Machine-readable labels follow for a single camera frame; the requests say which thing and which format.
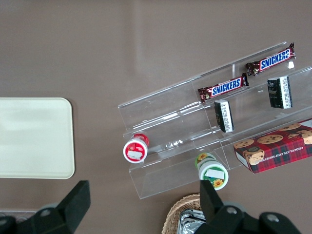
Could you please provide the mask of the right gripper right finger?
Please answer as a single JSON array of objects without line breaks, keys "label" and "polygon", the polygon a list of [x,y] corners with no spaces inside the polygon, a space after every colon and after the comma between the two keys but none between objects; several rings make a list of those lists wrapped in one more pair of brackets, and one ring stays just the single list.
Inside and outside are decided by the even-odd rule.
[{"label": "right gripper right finger", "polygon": [[200,182],[200,206],[206,218],[196,234],[299,234],[286,216],[275,212],[250,216],[235,205],[225,205],[212,184]]}]

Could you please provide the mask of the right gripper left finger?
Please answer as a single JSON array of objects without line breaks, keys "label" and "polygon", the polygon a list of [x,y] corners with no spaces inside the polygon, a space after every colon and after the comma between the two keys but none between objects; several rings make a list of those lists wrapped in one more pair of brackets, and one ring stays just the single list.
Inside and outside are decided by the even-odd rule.
[{"label": "right gripper left finger", "polygon": [[90,184],[81,180],[54,208],[37,211],[17,223],[13,216],[0,218],[2,234],[73,234],[91,205]]}]

